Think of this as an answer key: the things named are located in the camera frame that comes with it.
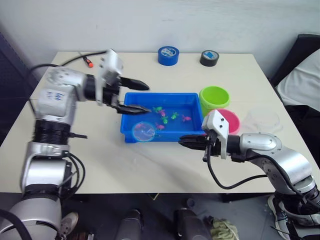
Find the white table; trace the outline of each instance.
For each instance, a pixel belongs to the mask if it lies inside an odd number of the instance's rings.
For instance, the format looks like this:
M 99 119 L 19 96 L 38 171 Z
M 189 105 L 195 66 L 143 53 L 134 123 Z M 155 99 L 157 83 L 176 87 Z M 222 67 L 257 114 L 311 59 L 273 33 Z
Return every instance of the white table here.
M 215 67 L 199 63 L 199 53 L 181 53 L 175 66 L 162 66 L 156 53 L 120 53 L 124 77 L 142 80 L 152 92 L 196 92 L 217 85 L 230 94 L 230 109 L 243 120 L 254 107 L 269 107 L 280 118 L 283 129 L 276 133 L 287 147 L 302 153 L 311 163 L 313 176 L 320 185 L 320 171 L 285 108 L 270 86 L 252 54 L 221 54 Z M 54 64 L 77 56 L 76 52 L 58 52 Z M 99 56 L 90 57 L 95 67 L 82 60 L 70 68 L 96 74 Z M 35 89 L 36 99 L 44 78 Z M 120 100 L 129 90 L 121 89 Z M 20 192 L 19 179 L 27 142 L 31 140 L 35 119 L 26 104 L 0 148 L 0 192 Z M 267 178 L 245 183 L 232 190 L 219 188 L 212 179 L 203 152 L 176 142 L 126 144 L 120 133 L 121 115 L 95 102 L 77 105 L 72 131 L 88 139 L 71 138 L 71 152 L 86 167 L 86 178 L 79 193 L 263 193 L 273 192 Z M 251 163 L 212 159 L 212 167 L 224 185 L 263 174 Z

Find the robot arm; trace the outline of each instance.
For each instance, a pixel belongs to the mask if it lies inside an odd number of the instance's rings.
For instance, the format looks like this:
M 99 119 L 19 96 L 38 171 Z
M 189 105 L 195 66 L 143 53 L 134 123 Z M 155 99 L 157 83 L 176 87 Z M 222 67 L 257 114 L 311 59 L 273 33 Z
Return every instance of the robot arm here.
M 77 102 L 96 101 L 99 106 L 106 104 L 121 114 L 150 112 L 143 106 L 122 105 L 118 100 L 121 86 L 135 90 L 149 87 L 141 81 L 121 77 L 122 61 L 113 50 L 109 49 L 101 60 L 97 77 L 62 66 L 51 69 L 40 91 L 33 138 L 27 144 L 20 179 L 23 198 L 10 210 L 26 226 L 33 240 L 63 238 L 60 200 L 75 193 L 83 181 L 71 187 L 72 163 L 65 159 L 70 158 L 73 164 L 78 159 L 69 152 L 68 139 L 86 138 L 71 132 Z M 3 221 L 0 239 L 19 239 L 15 225 Z
M 302 154 L 283 146 L 273 134 L 228 135 L 229 124 L 218 111 L 204 118 L 202 129 L 206 136 L 182 136 L 179 143 L 205 151 L 204 162 L 210 162 L 208 152 L 222 159 L 226 159 L 229 153 L 234 162 L 247 161 L 257 165 L 265 172 L 291 219 L 303 226 L 320 225 L 320 194 L 312 177 L 311 165 Z M 211 164 L 208 166 L 216 180 Z

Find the blue tape roll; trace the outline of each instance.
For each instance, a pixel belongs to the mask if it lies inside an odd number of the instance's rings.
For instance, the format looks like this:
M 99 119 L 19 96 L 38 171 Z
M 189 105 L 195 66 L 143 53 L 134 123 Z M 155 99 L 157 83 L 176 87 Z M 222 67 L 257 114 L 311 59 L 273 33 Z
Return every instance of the blue tape roll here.
M 174 46 L 163 46 L 158 50 L 158 62 L 165 66 L 172 66 L 178 62 L 179 50 Z

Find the white cloth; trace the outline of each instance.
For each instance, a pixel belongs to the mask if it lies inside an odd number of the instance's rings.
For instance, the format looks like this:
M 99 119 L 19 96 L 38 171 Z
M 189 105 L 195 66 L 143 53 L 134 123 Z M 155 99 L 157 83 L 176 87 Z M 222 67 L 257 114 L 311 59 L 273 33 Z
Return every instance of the white cloth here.
M 276 89 L 284 105 L 308 105 L 320 112 L 320 49 L 296 66 Z

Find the white wall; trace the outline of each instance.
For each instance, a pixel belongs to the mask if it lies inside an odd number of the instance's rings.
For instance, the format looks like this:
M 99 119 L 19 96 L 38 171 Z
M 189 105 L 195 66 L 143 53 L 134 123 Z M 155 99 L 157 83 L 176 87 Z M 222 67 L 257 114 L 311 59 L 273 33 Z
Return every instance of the white wall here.
M 28 64 L 57 51 L 253 53 L 274 73 L 297 34 L 320 32 L 319 0 L 0 0 L 0 29 Z

